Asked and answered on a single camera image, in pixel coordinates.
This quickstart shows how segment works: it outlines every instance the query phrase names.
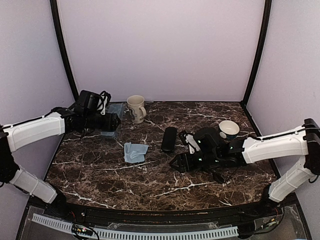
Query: folded towel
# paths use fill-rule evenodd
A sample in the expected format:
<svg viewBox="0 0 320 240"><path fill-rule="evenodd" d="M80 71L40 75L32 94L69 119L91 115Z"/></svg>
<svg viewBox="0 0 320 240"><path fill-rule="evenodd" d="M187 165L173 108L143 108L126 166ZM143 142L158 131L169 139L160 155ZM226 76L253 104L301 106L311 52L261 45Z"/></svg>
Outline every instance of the folded towel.
<svg viewBox="0 0 320 240"><path fill-rule="evenodd" d="M144 144L126 142L124 144L124 161L131 164L144 162L148 147L148 145Z"/></svg>

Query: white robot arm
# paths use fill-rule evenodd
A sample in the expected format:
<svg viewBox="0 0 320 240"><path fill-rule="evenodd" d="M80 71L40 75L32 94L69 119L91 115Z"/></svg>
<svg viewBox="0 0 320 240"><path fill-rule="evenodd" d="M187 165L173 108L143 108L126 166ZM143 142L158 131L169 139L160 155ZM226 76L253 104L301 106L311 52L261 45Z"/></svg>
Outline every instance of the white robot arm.
<svg viewBox="0 0 320 240"><path fill-rule="evenodd" d="M210 166L238 167L285 156L300 156L285 175L269 185L268 200L279 203L307 180L320 175L320 128L312 119L292 130L244 140L222 141L214 128L205 127L194 135L182 132L190 151L177 155L170 165L179 172Z"/></svg>
<svg viewBox="0 0 320 240"><path fill-rule="evenodd" d="M59 212L60 205L65 202L65 196L58 189L17 165L12 153L28 144L72 131L115 131L120 119L117 114L105 113L105 106L109 104L110 98L105 91L96 94L83 90L78 100L69 108L56 107L44 116L0 126L0 182L12 184L45 203L54 205L58 210L56 212Z"/></svg>

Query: black frame edge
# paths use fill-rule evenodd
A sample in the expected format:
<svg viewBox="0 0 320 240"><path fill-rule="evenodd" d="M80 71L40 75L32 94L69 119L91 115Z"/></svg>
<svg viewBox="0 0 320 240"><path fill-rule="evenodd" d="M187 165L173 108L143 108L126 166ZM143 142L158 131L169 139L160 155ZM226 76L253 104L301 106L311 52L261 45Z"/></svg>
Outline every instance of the black frame edge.
<svg viewBox="0 0 320 240"><path fill-rule="evenodd" d="M249 98L251 95L251 92L254 88L255 80L257 77L260 61L261 61L261 56L264 50L264 45L265 45L265 40L267 36L267 30L268 30L268 24L269 24L269 18L270 18L270 13L271 13L271 5L272 5L272 0L265 0L264 2L264 10L263 10L263 17L262 17L262 23L261 23L261 29L260 29L260 35L259 35L259 40L258 44L256 47L256 52L253 60L253 65L249 77L248 84L246 86L246 90L243 96L243 104L246 107Z"/></svg>
<svg viewBox="0 0 320 240"><path fill-rule="evenodd" d="M52 156L52 158L51 158L50 164L49 164L49 166L48 166L48 168L47 168L47 170L46 170L46 173L45 173L45 175L44 175L43 181L46 181L46 179L47 179L49 170L50 170L50 168L51 168L51 166L52 166L52 163L54 162L54 160L55 160L55 158L56 158L56 155L57 155L57 153L58 153L58 150L59 150L61 144L63 143L63 141L64 141L64 139L65 139L65 136L66 136L66 134L63 134L63 136L61 137L61 139L60 139L60 141L59 141L58 146L56 147L56 150L54 151L54 154L53 154L53 156Z"/></svg>
<svg viewBox="0 0 320 240"><path fill-rule="evenodd" d="M73 98L75 101L77 101L79 97L79 92L77 90L76 82L72 74L72 70L71 70L71 66L70 66L70 62L67 54L65 40L64 40L64 36L61 28L57 0L50 0L50 5L51 5L51 13L52 13L52 19L53 19L53 24L55 29L55 35L59 45L64 70L68 78L68 82L72 91Z"/></svg>

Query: lavender wall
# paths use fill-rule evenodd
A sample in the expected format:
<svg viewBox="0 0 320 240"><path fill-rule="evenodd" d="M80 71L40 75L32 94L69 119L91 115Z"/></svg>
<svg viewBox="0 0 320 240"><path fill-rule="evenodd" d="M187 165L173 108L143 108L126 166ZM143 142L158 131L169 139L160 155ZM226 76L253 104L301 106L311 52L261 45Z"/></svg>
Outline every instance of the lavender wall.
<svg viewBox="0 0 320 240"><path fill-rule="evenodd" d="M320 124L320 2L273 1L263 56L248 109L261 132ZM283 174L296 157L279 159ZM313 239L320 239L320 181L297 191Z"/></svg>
<svg viewBox="0 0 320 240"><path fill-rule="evenodd" d="M69 106L72 94L61 60L50 2L0 1L0 123L10 124ZM43 178L60 137L14 153L15 161ZM14 240L28 196L12 185L0 189L0 239Z"/></svg>
<svg viewBox="0 0 320 240"><path fill-rule="evenodd" d="M76 84L113 101L240 101L264 2L61 0Z"/></svg>

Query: white mug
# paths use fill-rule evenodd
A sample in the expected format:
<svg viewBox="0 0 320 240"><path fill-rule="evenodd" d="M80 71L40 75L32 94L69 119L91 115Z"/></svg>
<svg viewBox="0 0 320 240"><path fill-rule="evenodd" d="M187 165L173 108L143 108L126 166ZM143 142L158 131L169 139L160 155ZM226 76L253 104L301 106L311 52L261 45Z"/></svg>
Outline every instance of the white mug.
<svg viewBox="0 0 320 240"><path fill-rule="evenodd" d="M126 100L127 107L134 124L141 124L147 115L145 109L145 98L140 95L133 95Z"/></svg>

